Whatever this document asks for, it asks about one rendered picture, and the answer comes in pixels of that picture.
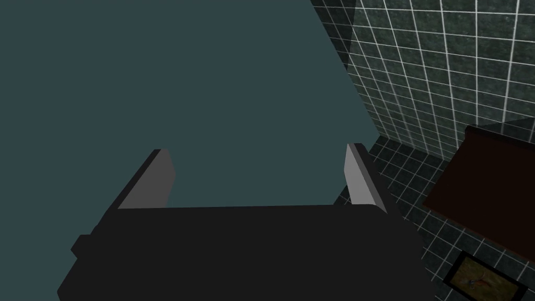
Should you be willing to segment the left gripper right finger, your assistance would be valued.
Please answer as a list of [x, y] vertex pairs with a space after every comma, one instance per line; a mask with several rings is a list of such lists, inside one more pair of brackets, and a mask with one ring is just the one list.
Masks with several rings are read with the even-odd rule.
[[379, 174], [366, 147], [361, 143], [349, 143], [346, 147], [344, 176], [352, 205], [396, 214], [397, 206], [386, 182]]

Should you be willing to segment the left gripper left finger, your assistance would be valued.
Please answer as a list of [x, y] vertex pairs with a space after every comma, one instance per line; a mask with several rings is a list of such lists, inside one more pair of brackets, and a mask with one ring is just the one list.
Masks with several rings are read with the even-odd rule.
[[164, 208], [176, 178], [168, 149], [155, 149], [138, 168], [110, 209]]

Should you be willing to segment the dark brown wooden cabinet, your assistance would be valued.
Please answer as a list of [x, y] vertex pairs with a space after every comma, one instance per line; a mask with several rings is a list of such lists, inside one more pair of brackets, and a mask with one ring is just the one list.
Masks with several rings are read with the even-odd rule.
[[468, 126], [423, 205], [535, 262], [535, 144]]

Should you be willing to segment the black framed picture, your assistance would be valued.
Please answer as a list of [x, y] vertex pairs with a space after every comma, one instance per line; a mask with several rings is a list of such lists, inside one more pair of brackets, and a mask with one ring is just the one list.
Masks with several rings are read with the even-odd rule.
[[469, 301], [521, 301], [528, 291], [510, 276], [462, 251], [443, 283]]

